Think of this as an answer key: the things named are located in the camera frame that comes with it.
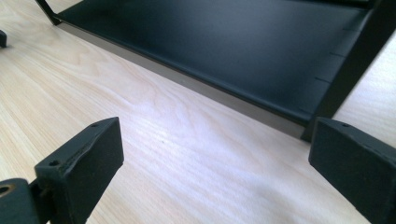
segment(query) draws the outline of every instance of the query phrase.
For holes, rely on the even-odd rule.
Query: wood grain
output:
[[[32,181],[53,150],[117,116],[125,162],[89,223],[367,223],[307,143],[51,26],[35,1],[1,1],[0,28],[0,179]],[[394,147],[395,46],[335,116]]]

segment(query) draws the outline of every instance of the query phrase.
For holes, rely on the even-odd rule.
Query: black shelf panel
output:
[[[85,0],[55,17],[306,125],[368,12],[293,0]]]

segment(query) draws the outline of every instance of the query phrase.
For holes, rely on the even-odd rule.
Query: black metal shelf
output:
[[[85,0],[47,13],[55,24],[69,23],[307,126],[372,11],[298,0]],[[341,102],[346,96],[334,95]]]

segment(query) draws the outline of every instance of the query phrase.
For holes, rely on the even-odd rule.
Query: light wood surface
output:
[[[58,8],[64,1],[50,1]],[[120,117],[125,162],[89,223],[367,223],[309,145],[0,2],[0,179]],[[334,117],[396,147],[396,38]]]

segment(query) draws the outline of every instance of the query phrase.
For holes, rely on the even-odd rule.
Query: wooden table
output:
[[[309,144],[50,25],[33,0],[1,1],[0,29],[0,179],[33,181],[53,150],[120,117],[125,162],[89,223],[367,222]],[[395,35],[334,118],[396,147]]]

